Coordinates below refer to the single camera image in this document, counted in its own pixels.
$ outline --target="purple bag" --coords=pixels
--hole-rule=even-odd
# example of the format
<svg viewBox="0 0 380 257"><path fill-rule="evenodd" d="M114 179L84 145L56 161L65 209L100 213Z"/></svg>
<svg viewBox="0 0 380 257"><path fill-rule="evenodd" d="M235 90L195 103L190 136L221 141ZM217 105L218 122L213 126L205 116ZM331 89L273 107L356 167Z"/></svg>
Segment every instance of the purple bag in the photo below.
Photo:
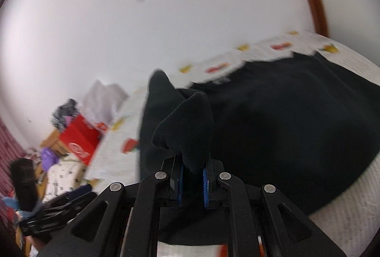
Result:
<svg viewBox="0 0 380 257"><path fill-rule="evenodd" d="M52 165L55 165L59 162L59 157L53 150L49 149L48 147L44 147L41 150L41 160L42 169L47 172Z"/></svg>

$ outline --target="black garment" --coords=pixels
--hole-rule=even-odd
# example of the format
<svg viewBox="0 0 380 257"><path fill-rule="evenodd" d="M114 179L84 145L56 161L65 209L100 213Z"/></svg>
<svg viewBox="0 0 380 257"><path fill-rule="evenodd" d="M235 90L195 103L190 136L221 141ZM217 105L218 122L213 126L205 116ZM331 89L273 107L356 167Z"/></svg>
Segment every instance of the black garment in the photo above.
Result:
<svg viewBox="0 0 380 257"><path fill-rule="evenodd" d="M249 62L227 79L191 87L206 93L211 105L211 156L247 184L274 184L306 214L339 196L380 150L380 88L318 53ZM142 175L172 156L150 141L176 108L167 108L170 95L149 95L149 120L144 113L141 128ZM155 163L149 164L152 156Z"/></svg>
<svg viewBox="0 0 380 257"><path fill-rule="evenodd" d="M161 209L159 241L180 245L227 243L224 211L208 210L203 205L202 168L213 131L212 112L204 93L176 90L163 71L152 75L140 130L140 177L158 171L162 161L174 154L182 154L184 162L182 208Z"/></svg>
<svg viewBox="0 0 380 257"><path fill-rule="evenodd" d="M2 219L0 219L0 243L1 253L7 257L25 257L22 250L18 247L14 237L6 229Z"/></svg>

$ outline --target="white plastic bag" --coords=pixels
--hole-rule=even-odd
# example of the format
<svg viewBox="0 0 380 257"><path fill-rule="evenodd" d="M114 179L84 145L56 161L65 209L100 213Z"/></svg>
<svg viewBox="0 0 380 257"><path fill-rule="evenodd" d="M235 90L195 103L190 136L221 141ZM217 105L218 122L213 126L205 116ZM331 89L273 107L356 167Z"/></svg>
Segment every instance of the white plastic bag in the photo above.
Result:
<svg viewBox="0 0 380 257"><path fill-rule="evenodd" d="M79 111L84 118L103 134L128 95L117 84L104 85L99 80L84 96Z"/></svg>

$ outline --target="black gripper frame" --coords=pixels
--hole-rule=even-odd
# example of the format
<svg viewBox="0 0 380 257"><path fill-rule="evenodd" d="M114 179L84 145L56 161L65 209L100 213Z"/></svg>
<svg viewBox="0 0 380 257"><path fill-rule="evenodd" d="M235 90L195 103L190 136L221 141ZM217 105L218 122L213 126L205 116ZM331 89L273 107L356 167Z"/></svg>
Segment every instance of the black gripper frame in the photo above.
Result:
<svg viewBox="0 0 380 257"><path fill-rule="evenodd" d="M279 189L267 192L234 175L222 180L223 164L210 156L205 169L206 206L225 209L230 257L262 257L259 241L267 257L346 256ZM182 170L176 155L163 162L163 179L152 174L141 183L109 186L38 257L156 256L160 208L181 206Z"/></svg>

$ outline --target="white wall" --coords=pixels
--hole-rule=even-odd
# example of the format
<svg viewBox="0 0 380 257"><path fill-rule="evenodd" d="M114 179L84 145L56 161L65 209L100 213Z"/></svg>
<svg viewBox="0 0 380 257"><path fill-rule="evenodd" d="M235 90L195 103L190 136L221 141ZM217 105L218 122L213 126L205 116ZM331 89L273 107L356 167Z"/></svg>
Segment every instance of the white wall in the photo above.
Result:
<svg viewBox="0 0 380 257"><path fill-rule="evenodd" d="M25 139L91 83L128 92L246 42L313 30L306 0L7 0L0 16L0 96Z"/></svg>
<svg viewBox="0 0 380 257"><path fill-rule="evenodd" d="M29 141L26 140L24 135L20 132L16 123L14 122L13 118L10 116L7 108L4 106L4 103L3 101L1 101L1 99L0 99L0 115L8 131L18 141L21 147L23 149L28 148L30 146Z"/></svg>
<svg viewBox="0 0 380 257"><path fill-rule="evenodd" d="M323 0L330 37L380 66L380 0Z"/></svg>

